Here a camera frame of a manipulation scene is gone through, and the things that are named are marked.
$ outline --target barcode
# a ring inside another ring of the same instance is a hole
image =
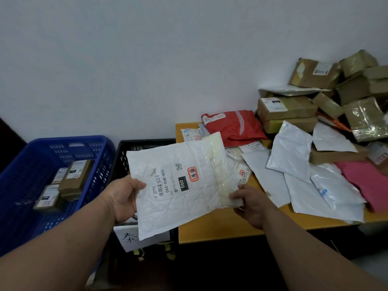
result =
[[[159,196],[163,196],[163,188],[162,188],[162,182],[160,181],[160,176],[156,175],[155,179],[156,179],[156,186],[158,188]]]

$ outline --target person's left hand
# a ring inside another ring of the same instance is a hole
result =
[[[122,223],[136,212],[135,192],[144,189],[146,184],[131,178],[130,175],[111,182],[99,198],[107,202],[117,223]]]

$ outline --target red package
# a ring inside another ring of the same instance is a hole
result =
[[[338,162],[336,166],[350,183],[360,188],[374,212],[388,211],[388,176],[368,161]]]
[[[225,147],[242,146],[259,139],[267,139],[252,110],[228,111],[214,115],[205,113],[201,118],[209,133],[221,133]]]

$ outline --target red stamp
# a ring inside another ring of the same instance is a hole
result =
[[[243,178],[245,178],[245,177],[246,177],[246,172],[245,172],[244,170],[241,170],[241,171],[240,171],[240,176],[242,176]]]
[[[197,173],[197,168],[195,166],[192,166],[191,168],[188,168],[187,172],[189,173],[190,181],[197,181],[197,180],[199,180],[199,176],[198,176],[198,173]]]

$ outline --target table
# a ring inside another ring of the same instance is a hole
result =
[[[198,128],[198,123],[177,123],[175,125],[177,143],[183,142],[181,129]],[[271,140],[263,140],[264,146],[270,146]],[[248,185],[261,188],[257,178],[252,173]],[[291,204],[280,207],[286,215],[292,218],[305,230],[330,228],[349,225],[342,220],[323,218],[314,215],[295,213]],[[387,221],[388,213],[372,213],[365,209],[365,221]],[[201,216],[179,227],[179,243],[191,243],[218,239],[262,235],[263,231],[253,228],[246,220],[236,215],[232,208],[220,208]]]

